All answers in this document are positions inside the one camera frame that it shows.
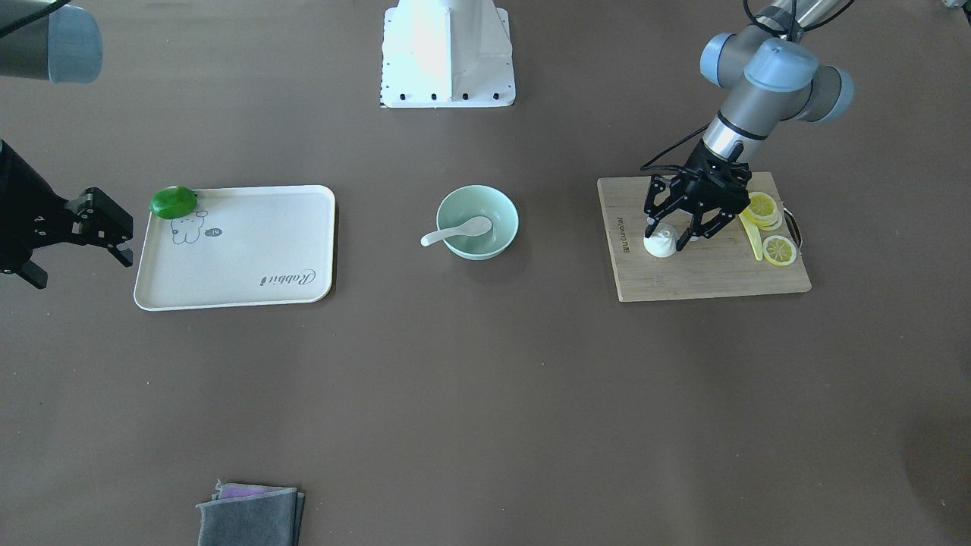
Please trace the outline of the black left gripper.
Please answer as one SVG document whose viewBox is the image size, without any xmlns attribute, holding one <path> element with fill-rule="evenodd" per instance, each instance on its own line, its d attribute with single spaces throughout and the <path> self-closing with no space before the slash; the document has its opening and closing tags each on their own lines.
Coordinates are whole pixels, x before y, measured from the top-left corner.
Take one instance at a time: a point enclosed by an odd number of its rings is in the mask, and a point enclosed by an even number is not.
<svg viewBox="0 0 971 546">
<path fill-rule="evenodd" d="M 677 252 L 699 238 L 710 239 L 749 207 L 749 165 L 738 162 L 743 144 L 732 144 L 722 158 L 705 144 L 697 144 L 673 177 L 651 176 L 646 193 L 645 237 L 652 237 L 660 221 L 675 210 L 690 213 L 689 227 L 677 238 Z"/>
</svg>

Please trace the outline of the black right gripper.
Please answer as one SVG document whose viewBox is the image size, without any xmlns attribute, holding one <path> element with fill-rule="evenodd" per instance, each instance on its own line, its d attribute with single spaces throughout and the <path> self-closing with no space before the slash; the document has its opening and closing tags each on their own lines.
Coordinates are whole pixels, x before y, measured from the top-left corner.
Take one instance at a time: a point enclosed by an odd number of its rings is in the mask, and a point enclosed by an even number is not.
<svg viewBox="0 0 971 546">
<path fill-rule="evenodd" d="M 107 249 L 124 267 L 134 253 L 128 243 L 134 218 L 98 187 L 76 199 L 58 196 L 44 177 L 13 146 L 2 142 L 1 153 L 1 269 L 36 289 L 45 289 L 48 273 L 32 262 L 35 249 L 61 243 Z"/>
</svg>

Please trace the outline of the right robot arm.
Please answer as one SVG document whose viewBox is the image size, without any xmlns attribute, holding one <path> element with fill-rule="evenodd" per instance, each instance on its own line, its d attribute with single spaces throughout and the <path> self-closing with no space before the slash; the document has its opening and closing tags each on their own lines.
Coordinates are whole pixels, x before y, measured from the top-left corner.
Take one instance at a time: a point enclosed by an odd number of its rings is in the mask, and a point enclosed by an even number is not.
<svg viewBox="0 0 971 546">
<path fill-rule="evenodd" d="M 102 69 L 103 45 L 91 13 L 68 1 L 4 1 L 1 73 L 52 83 L 90 83 Z M 48 273 L 32 260 L 55 244 L 100 246 L 132 266 L 134 218 L 107 193 L 88 187 L 59 196 L 7 142 L 1 153 L 1 266 L 36 289 Z"/>
</svg>

